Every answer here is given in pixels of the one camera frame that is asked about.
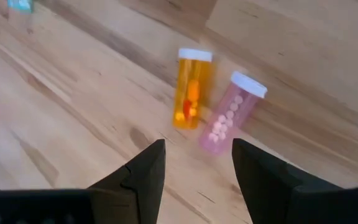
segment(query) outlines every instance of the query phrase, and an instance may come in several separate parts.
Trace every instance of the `wooden surface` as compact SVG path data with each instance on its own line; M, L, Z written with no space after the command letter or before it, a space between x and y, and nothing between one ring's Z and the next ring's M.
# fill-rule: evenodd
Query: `wooden surface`
M194 131L171 126L179 47L215 53ZM196 143L234 70L268 88L238 137L358 186L358 0L0 0L0 189L87 187L165 138L159 223L252 223L230 152Z

